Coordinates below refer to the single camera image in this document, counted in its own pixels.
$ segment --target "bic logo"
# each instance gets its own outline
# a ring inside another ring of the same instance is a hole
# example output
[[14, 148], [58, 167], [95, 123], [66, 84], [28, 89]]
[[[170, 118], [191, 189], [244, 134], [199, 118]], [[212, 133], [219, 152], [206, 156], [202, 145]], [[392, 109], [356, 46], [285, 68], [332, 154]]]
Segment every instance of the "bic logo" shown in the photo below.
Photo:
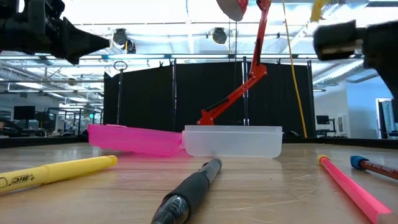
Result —
[[9, 184], [8, 186], [11, 186], [12, 184], [20, 184], [20, 183], [27, 182], [28, 180], [33, 180], [33, 179], [35, 179], [35, 177], [32, 174], [14, 177], [14, 178], [12, 178], [11, 184]]

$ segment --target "black pen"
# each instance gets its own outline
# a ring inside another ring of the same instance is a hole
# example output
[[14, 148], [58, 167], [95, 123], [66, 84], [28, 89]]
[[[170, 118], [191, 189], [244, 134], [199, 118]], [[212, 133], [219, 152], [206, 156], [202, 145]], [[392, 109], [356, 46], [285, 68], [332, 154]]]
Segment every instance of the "black pen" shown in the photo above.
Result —
[[199, 207], [222, 165], [220, 159], [212, 159], [203, 164], [198, 172], [186, 178], [176, 189], [163, 198], [163, 202], [157, 209], [151, 223], [185, 223]]

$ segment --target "wooden table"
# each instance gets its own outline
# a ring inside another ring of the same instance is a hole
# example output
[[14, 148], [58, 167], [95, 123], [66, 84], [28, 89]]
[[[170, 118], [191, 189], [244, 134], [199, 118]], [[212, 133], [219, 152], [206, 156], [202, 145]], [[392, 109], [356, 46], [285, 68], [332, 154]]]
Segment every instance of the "wooden table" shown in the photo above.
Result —
[[[0, 149], [0, 172], [114, 153], [119, 164], [97, 174], [0, 195], [1, 223], [150, 223], [165, 194], [208, 161], [66, 144]], [[370, 223], [317, 164], [318, 154], [398, 211], [398, 181], [349, 164], [356, 154], [398, 167], [398, 151], [284, 144], [277, 159], [222, 158], [222, 173], [190, 223]]]

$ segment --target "blue wall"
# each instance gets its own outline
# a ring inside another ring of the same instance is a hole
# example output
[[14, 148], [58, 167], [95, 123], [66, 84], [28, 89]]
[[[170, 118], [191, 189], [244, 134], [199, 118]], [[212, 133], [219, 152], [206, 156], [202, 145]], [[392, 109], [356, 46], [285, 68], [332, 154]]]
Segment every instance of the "blue wall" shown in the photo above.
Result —
[[391, 92], [380, 77], [347, 83], [346, 89], [350, 137], [377, 139], [376, 98], [392, 98]]

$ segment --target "red lamp arm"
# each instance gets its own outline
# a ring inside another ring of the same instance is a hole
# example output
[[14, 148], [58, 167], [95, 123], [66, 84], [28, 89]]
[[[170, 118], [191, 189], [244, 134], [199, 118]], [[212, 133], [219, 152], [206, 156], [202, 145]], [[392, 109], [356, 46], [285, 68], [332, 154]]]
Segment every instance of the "red lamp arm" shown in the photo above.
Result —
[[226, 109], [229, 108], [239, 97], [248, 91], [262, 77], [267, 75], [267, 67], [260, 63], [262, 43], [266, 32], [267, 16], [271, 6], [271, 0], [257, 0], [257, 5], [261, 10], [261, 19], [257, 33], [256, 46], [254, 48], [253, 61], [250, 68], [250, 78], [229, 96], [215, 105], [202, 110], [202, 118], [197, 122], [200, 125], [214, 125], [214, 120]]

